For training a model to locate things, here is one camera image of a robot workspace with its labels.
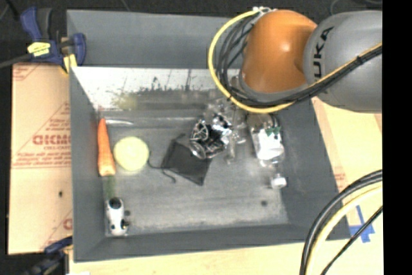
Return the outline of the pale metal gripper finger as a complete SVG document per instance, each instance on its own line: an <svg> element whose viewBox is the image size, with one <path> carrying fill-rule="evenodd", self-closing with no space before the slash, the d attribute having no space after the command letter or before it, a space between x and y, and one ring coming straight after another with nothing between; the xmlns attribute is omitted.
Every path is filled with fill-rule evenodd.
<svg viewBox="0 0 412 275"><path fill-rule="evenodd" d="M233 164L236 161L236 141L232 135L228 138L225 161L227 164Z"/></svg>
<svg viewBox="0 0 412 275"><path fill-rule="evenodd" d="M235 125L234 130L235 141L237 144L243 144L247 140L247 121L245 119L239 121Z"/></svg>

